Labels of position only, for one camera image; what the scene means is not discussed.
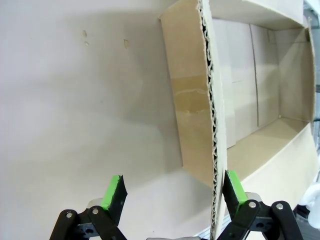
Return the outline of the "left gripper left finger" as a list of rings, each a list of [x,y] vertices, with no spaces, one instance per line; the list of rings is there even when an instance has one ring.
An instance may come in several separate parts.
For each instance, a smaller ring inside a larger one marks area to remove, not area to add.
[[[128,193],[122,175],[112,176],[98,205],[78,213],[73,209],[60,212],[52,230],[51,240],[125,240],[118,228]]]

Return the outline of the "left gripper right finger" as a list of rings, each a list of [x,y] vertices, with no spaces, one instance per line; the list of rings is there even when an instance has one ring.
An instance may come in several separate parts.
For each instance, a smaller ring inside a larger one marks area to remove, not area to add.
[[[233,170],[225,171],[222,193],[231,222],[219,240],[246,240],[251,232],[261,233],[265,240],[299,239],[299,226],[288,202],[268,206],[259,195],[248,197]]]

